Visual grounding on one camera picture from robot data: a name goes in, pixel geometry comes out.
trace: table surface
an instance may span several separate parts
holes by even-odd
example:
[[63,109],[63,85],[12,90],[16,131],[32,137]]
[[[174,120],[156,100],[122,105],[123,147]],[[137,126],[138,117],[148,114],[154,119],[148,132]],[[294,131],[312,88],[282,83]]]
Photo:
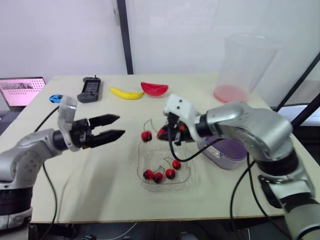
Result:
[[[49,102],[54,94],[77,98],[83,88],[85,76],[54,77],[18,118],[0,136],[1,150],[13,147],[19,139],[32,132],[43,118],[57,106]],[[103,82],[99,101],[78,102],[75,119],[92,118],[103,114],[120,116],[106,129],[124,129],[125,134],[117,141],[78,152],[65,151],[46,161],[46,167],[58,196],[59,223],[121,222],[152,220],[223,219],[229,217],[232,190],[241,173],[242,163],[234,170],[223,170],[203,154],[191,163],[191,176],[196,179],[180,191],[149,192],[142,188],[137,177],[137,149],[143,124],[147,119],[161,117],[170,93],[190,100],[199,112],[221,106],[213,97],[216,74],[164,74],[164,75],[109,75],[99,76]],[[109,87],[140,92],[140,82],[168,84],[164,97],[144,95],[138,100],[124,100],[109,92]],[[268,108],[254,93],[248,104],[254,108]],[[41,129],[58,129],[58,113],[54,113]],[[292,136],[294,147],[304,162],[320,200],[320,167],[301,143]],[[189,143],[190,151],[197,150]],[[252,168],[256,195],[270,215],[282,211],[270,206],[265,199],[257,175]],[[54,214],[52,190],[43,170],[38,174],[32,198],[32,222],[47,223]],[[262,216],[251,193],[249,177],[239,185],[234,201],[236,217]]]

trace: purple basket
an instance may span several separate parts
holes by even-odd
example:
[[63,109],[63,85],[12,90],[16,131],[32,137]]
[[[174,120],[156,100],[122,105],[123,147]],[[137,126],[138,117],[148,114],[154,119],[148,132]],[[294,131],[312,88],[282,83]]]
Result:
[[[217,137],[210,136],[205,138],[205,142],[198,143],[201,149],[205,145],[216,140]],[[203,151],[210,160],[222,169],[236,168],[247,156],[247,151],[241,142],[234,139],[223,139]]]

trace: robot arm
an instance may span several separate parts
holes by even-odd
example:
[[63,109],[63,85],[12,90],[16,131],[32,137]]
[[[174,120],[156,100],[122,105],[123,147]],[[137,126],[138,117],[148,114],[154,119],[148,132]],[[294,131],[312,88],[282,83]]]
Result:
[[320,236],[320,204],[314,199],[314,186],[294,150],[292,126],[285,118],[240,102],[200,114],[177,95],[169,97],[164,114],[167,125],[158,135],[161,140],[171,138],[179,145],[181,141],[199,142],[204,137],[217,136],[242,142],[260,169],[258,179],[267,200],[284,210],[292,238]]
[[59,130],[31,133],[13,148],[0,153],[0,230],[31,220],[33,185],[45,160],[67,149],[75,152],[107,144],[124,134],[124,130],[108,130],[93,135],[95,127],[111,124],[119,116],[107,114],[74,121],[76,107],[77,101],[64,96],[59,105]]

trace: plastic beaker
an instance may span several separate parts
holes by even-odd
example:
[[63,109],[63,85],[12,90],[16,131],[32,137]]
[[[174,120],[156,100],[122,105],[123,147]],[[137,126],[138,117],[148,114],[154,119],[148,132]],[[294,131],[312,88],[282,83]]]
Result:
[[237,33],[225,38],[225,60],[213,95],[246,102],[282,45],[266,36]]

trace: red watermelon slice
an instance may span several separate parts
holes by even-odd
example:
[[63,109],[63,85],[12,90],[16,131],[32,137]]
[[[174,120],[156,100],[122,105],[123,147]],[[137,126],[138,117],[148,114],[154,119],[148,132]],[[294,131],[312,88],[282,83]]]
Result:
[[149,97],[152,98],[159,98],[163,94],[165,94],[169,86],[164,84],[154,84],[154,83],[148,83],[148,82],[141,82],[142,90],[145,94],[147,94]]

